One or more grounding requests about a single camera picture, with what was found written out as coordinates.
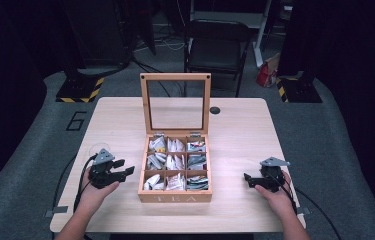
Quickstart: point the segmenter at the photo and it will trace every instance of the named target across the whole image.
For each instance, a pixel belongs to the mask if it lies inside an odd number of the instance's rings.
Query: dark background
[[[168,11],[175,1],[159,2],[179,23]],[[188,15],[188,1],[180,4]],[[115,36],[122,30],[118,28]],[[125,36],[120,36],[115,51],[125,47]],[[56,41],[63,44],[64,53],[56,50]],[[62,71],[64,64],[84,68],[82,54],[60,1],[0,1],[0,170],[42,106],[43,79]],[[295,1],[279,74],[304,69],[316,71],[333,93],[375,196],[375,3]]]

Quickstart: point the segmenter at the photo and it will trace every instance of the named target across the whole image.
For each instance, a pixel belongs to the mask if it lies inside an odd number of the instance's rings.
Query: tea packet
[[[206,152],[205,141],[188,142],[187,152]]]
[[[181,173],[172,177],[166,177],[166,190],[185,190],[184,176]]]
[[[194,176],[187,178],[187,189],[189,190],[207,190],[209,188],[208,178],[206,176]]]
[[[149,142],[149,149],[154,152],[166,152],[165,138],[161,136],[155,140],[151,140]]]
[[[143,186],[144,190],[153,190],[153,187],[159,182],[159,180],[160,180],[159,174],[155,174],[151,176],[144,183],[144,186]]]
[[[206,155],[190,155],[187,161],[187,168],[189,170],[204,170],[206,164]]]

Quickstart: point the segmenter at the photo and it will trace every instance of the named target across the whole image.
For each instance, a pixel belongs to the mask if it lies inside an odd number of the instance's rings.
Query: chair
[[[271,5],[270,13],[269,13],[270,16],[268,17],[268,21],[267,21],[267,27],[265,29],[266,30],[265,41],[263,42],[261,46],[262,52],[265,51],[269,36],[271,35],[276,22],[284,24],[284,29],[285,29],[284,31],[287,32],[287,27],[290,22],[292,8],[293,8],[293,0],[277,0],[273,2],[273,4]]]
[[[184,72],[231,74],[233,79],[225,86],[213,76],[212,89],[232,91],[238,97],[251,37],[243,23],[190,21],[184,29]]]

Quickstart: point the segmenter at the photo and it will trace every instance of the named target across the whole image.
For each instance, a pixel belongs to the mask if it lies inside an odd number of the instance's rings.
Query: cable
[[[147,64],[145,64],[145,63],[143,63],[143,62],[141,62],[141,61],[138,61],[135,57],[132,58],[132,61],[133,61],[135,64],[137,64],[141,69],[143,69],[144,71],[146,71],[146,72],[163,73],[162,71],[160,71],[160,70],[158,70],[158,69],[156,69],[156,68],[153,68],[153,67],[151,67],[151,66],[149,66],[149,65],[147,65]],[[165,86],[164,86],[160,81],[158,81],[158,83],[159,83],[159,85],[161,85],[161,87],[162,87],[163,90],[165,91],[166,95],[167,95],[168,97],[171,97],[171,95],[169,94],[169,92],[168,92],[168,90],[165,88]],[[180,96],[183,96],[183,90],[181,90],[182,87],[181,87],[180,83],[179,83],[179,82],[174,82],[174,83],[175,83],[175,85],[177,85],[177,89],[178,89],[178,93],[179,93],[179,95],[180,95]]]
[[[75,202],[74,202],[74,212],[75,212],[75,210],[77,209],[77,207],[78,207],[78,203],[80,202],[80,199],[81,199],[81,194],[82,194],[82,192],[84,191],[84,189],[82,189],[81,190],[81,188],[82,188],[82,180],[84,179],[84,174],[85,174],[85,170],[87,169],[87,166],[88,166],[88,164],[91,162],[91,161],[93,161],[95,158],[96,158],[96,156],[97,156],[97,153],[96,154],[94,154],[93,156],[91,156],[88,160],[87,160],[87,162],[84,164],[84,167],[83,167],[83,169],[82,169],[82,173],[81,173],[81,177],[80,177],[80,182],[79,182],[79,184],[78,184],[78,191],[77,191],[77,195],[76,195],[76,197],[75,197]]]
[[[294,201],[294,198],[293,198],[293,192],[292,192],[292,191],[290,191],[290,193],[287,192],[287,189],[283,186],[283,184],[281,184],[281,183],[277,180],[277,178],[275,178],[274,176],[272,176],[268,171],[266,171],[266,174],[267,174],[268,176],[270,176],[274,181],[276,181],[277,184],[281,187],[281,189],[283,189],[283,191],[287,194],[287,196],[288,196],[289,199],[290,199],[290,202],[292,203],[293,210],[294,210],[295,214],[297,214],[297,207],[296,207],[296,202]]]
[[[181,13],[180,3],[178,2],[178,0],[177,0],[177,5],[178,5],[178,12],[180,13],[181,21],[183,22],[183,26],[185,26],[186,23],[184,22],[183,14]]]
[[[304,192],[302,192],[300,189],[298,189],[297,187],[294,188],[296,190],[296,192],[302,194],[305,198],[307,198],[312,204],[314,204],[314,206],[322,213],[322,215],[324,215],[325,219],[327,219],[328,223],[331,225],[331,227],[333,228],[334,230],[334,233],[336,233],[336,236],[339,240],[341,240],[342,238],[340,237],[340,234],[339,232],[337,231],[336,227],[334,226],[333,222],[331,222],[330,218],[327,216],[327,214],[325,214],[325,212],[318,206],[318,204],[316,204],[310,197],[308,197],[308,195],[306,195]]]
[[[65,172],[68,169],[69,165],[71,165],[71,163],[75,160],[76,157],[77,157],[77,154],[75,154],[75,156],[73,158],[71,158],[71,160],[66,164],[65,168],[63,169],[62,173],[60,174],[59,180],[57,182],[56,190],[55,190],[55,193],[54,193],[54,196],[53,196],[53,206],[52,206],[52,209],[56,206],[57,194],[59,192],[59,187],[60,187],[60,184],[62,182],[63,175],[65,175]],[[54,232],[52,232],[52,239],[54,239],[54,238],[55,238],[55,235],[54,235]]]

